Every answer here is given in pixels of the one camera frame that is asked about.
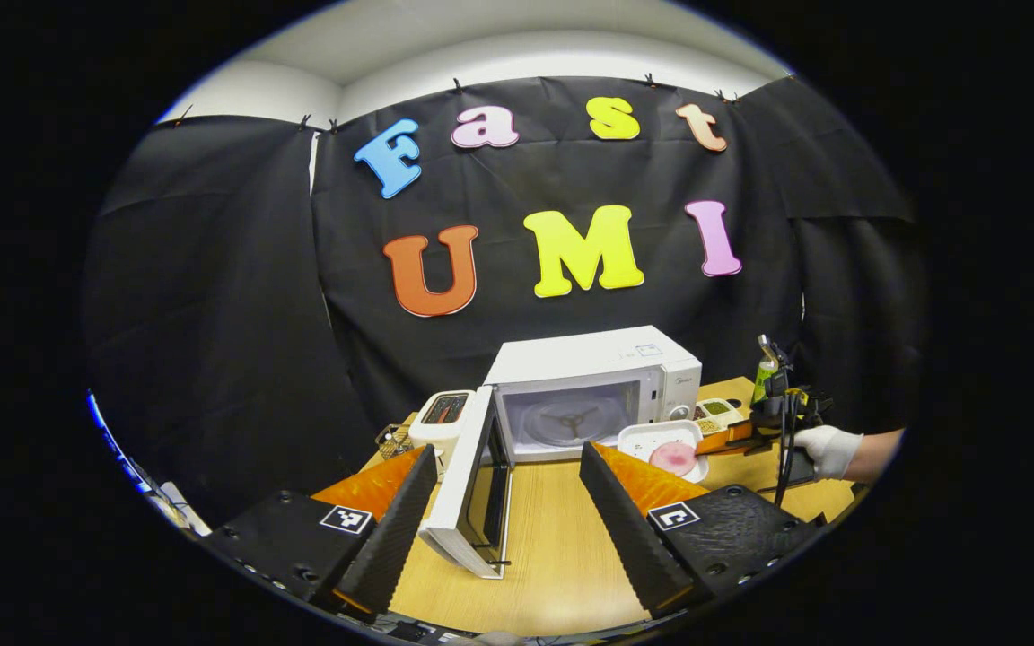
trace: ceiling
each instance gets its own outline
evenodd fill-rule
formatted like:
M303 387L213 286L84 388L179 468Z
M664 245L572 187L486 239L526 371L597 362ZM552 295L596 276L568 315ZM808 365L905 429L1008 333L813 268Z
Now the ceiling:
M243 51L346 86L448 45L523 31L619 32L681 44L778 79L786 65L700 13L664 0L348 0Z

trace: microwave window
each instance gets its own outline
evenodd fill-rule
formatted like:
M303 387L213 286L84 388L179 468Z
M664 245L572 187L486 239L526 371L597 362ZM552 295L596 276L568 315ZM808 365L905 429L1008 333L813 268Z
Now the microwave window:
M576 447L615 436L640 413L639 380L504 396L514 438Z
M486 561L499 561L508 465L504 460L505 451L500 449L500 425L495 413L489 414L488 423L489 431L468 483L460 524L481 557Z

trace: foam letter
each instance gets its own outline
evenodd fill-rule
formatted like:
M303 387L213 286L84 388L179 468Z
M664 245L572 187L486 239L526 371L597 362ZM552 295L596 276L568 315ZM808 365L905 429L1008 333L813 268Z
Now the foam letter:
M701 242L704 244L704 265L701 271L705 275L730 275L739 273L741 263L731 253L729 233L725 232L725 205L714 201L690 202L685 205L685 212L697 221L701 232Z
M589 127L601 140L632 140L641 133L641 124L629 116L633 105L619 97L594 97L585 103L592 121Z
M585 238L556 210L543 210L525 217L525 228L537 236L537 253L541 258L541 282L534 285L534 294L540 298L561 297L572 290L574 284L564 277L561 263L582 289L592 286L596 266L602 258L601 286L605 289L635 287L644 282L629 239L632 216L622 206L603 206L592 213Z
M362 160L373 168L377 179L382 180L382 196L387 201L422 175L420 166L406 165L401 160L402 158L415 160L422 153L418 143L405 136L417 130L418 122L414 119L401 119L386 128L382 134L369 140L369 143L359 148L354 155L354 160Z
M477 294L477 271L473 266L473 238L477 226L451 226L438 234L438 241L449 248L452 265L452 286L445 294L434 295L425 285L422 252L430 242L425 236L406 236L387 242L382 249L393 266L393 289L398 303L410 314L428 317L444 316L468 305Z
M712 133L712 126L710 124L718 122L718 120L713 119L712 115L702 113L701 107L695 105L695 103L678 106L677 115L680 115L681 118L685 118L685 121L689 122L689 127L693 128L693 136L702 146L707 148L707 150L721 152L729 145L725 140Z
M449 135L455 146L462 148L480 148L485 144L493 148L505 148L517 143L519 134L514 130L514 115L498 105L470 107L460 115L457 121L464 126L457 126Z

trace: orange letter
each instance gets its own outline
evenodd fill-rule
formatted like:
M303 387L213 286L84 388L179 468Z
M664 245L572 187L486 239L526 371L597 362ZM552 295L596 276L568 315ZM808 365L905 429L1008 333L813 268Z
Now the orange letter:
M444 295L434 295L425 286L422 252L430 242L425 236L406 236L387 242L382 253L393 266L393 289L398 303L410 314L428 317L444 316L468 305L477 294L477 271L473 268L473 238L477 226L451 226L438 234L438 241L449 248L452 265L452 286Z
M702 113L701 107L695 103L678 106L677 115L689 122L689 127L693 128L693 136L697 136L697 142L700 142L707 150L721 152L729 145L725 140L712 133L712 127L709 124L716 123L718 120L713 119L712 115Z

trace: white wall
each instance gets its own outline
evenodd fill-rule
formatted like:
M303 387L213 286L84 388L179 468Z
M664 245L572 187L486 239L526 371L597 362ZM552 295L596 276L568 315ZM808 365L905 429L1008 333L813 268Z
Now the white wall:
M243 115L329 128L409 98L451 90L453 79L477 85L537 76L606 76L689 87L727 98L774 81L746 66L648 37L596 31L539 31L483 37L420 54L345 87L286 65L235 60L207 74L161 115Z
M337 114L340 87L328 79L286 65L235 60L213 70L181 95L159 123L178 119L193 103L188 118L242 115L301 123L311 115L311 126L330 127Z
M539 31L483 37L370 74L344 87L337 123L408 98L451 90L453 79L475 85L535 76L607 76L739 97L774 81L741 65L648 37L596 31Z

